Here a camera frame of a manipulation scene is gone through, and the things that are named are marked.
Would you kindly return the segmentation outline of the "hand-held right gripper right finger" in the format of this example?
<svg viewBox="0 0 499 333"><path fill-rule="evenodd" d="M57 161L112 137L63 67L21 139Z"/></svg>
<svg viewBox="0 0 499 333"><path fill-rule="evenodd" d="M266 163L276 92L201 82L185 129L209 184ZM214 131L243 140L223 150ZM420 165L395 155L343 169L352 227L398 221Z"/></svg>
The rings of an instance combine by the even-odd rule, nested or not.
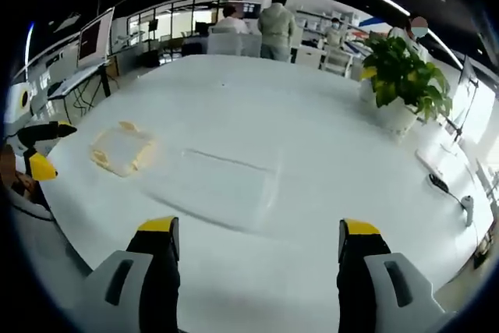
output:
<svg viewBox="0 0 499 333"><path fill-rule="evenodd" d="M391 252L368 222L339 222L340 332L439 332L445 310L432 283L402 253Z"/></svg>

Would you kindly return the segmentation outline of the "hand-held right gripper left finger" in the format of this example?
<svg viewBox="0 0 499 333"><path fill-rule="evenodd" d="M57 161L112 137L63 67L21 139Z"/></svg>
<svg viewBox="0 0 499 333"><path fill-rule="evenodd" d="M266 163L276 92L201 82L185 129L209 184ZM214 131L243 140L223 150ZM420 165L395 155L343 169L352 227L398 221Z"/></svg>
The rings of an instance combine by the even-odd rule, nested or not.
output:
<svg viewBox="0 0 499 333"><path fill-rule="evenodd" d="M85 279L81 332L178 332L179 219L144 222Z"/></svg>

